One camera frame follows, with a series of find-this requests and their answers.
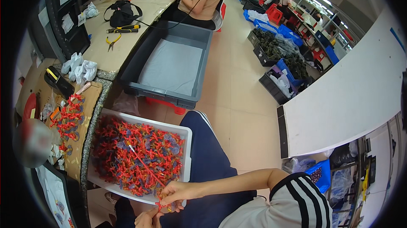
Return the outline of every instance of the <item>black and yellow pliers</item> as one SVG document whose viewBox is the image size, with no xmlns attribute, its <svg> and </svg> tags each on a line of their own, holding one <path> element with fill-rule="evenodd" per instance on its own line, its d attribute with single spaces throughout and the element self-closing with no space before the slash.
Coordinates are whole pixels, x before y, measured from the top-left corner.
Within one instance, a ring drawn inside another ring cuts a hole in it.
<svg viewBox="0 0 407 228">
<path fill-rule="evenodd" d="M 139 28 L 140 28 L 140 25 L 128 25 L 128 26 L 122 26 L 122 27 L 107 29 L 106 32 L 107 33 L 111 33 L 111 32 L 138 32 Z"/>
<path fill-rule="evenodd" d="M 107 50 L 107 52 L 109 52 L 110 48 L 112 48 L 113 51 L 113 44 L 117 42 L 120 39 L 120 37 L 122 37 L 122 34 L 120 34 L 119 37 L 117 37 L 117 39 L 112 42 L 109 41 L 109 37 L 106 37 L 106 42 L 109 43 L 109 49 Z"/>
</svg>

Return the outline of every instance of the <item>blurred circle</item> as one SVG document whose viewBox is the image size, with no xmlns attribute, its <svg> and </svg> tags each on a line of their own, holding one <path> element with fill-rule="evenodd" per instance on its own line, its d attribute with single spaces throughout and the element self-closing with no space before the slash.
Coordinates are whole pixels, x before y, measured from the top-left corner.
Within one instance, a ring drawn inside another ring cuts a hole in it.
<svg viewBox="0 0 407 228">
<path fill-rule="evenodd" d="M 14 155 L 24 167 L 37 168 L 48 159 L 52 140 L 52 132 L 43 122 L 26 119 L 14 131 Z"/>
</svg>

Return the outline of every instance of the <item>navy blue pants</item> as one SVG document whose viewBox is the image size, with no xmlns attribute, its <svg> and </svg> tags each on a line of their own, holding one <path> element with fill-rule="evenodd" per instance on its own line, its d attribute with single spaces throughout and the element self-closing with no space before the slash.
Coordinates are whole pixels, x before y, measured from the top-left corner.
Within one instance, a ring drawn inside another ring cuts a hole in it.
<svg viewBox="0 0 407 228">
<path fill-rule="evenodd" d="M 237 175 L 237 170 L 230 167 L 229 159 L 204 113 L 189 111 L 180 126 L 192 130 L 190 182 L 205 182 Z M 225 217 L 253 200 L 255 196 L 257 191 L 252 190 L 193 199 L 188 201 L 185 209 L 179 213 L 168 213 L 160 217 L 160 223 L 163 228 L 217 228 Z M 131 227 L 130 225 L 134 227 L 135 215 L 127 198 L 121 198 L 116 203 L 115 209 L 117 228 L 127 228 Z"/>
</svg>

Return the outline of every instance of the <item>hand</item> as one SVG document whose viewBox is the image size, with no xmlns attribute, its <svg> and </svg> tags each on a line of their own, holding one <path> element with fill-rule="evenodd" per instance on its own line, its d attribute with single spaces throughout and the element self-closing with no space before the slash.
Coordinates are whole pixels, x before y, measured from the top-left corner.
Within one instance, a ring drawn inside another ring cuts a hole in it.
<svg viewBox="0 0 407 228">
<path fill-rule="evenodd" d="M 163 215 L 157 208 L 143 212 L 135 219 L 135 228 L 161 228 L 160 216 Z"/>
<path fill-rule="evenodd" d="M 183 200 L 190 200 L 203 197 L 202 183 L 189 183 L 171 181 L 163 190 L 162 194 L 168 195 L 161 200 L 161 205 L 177 203 L 177 209 L 184 209 L 181 205 Z"/>
</svg>

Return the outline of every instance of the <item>woman in beige shirt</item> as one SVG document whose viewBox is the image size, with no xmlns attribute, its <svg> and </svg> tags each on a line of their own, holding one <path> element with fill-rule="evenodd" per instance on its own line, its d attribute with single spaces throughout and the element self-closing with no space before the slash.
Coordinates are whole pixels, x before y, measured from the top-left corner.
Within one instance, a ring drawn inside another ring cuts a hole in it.
<svg viewBox="0 0 407 228">
<path fill-rule="evenodd" d="M 162 15 L 163 19 L 214 30 L 213 13 L 220 0 L 180 0 Z"/>
</svg>

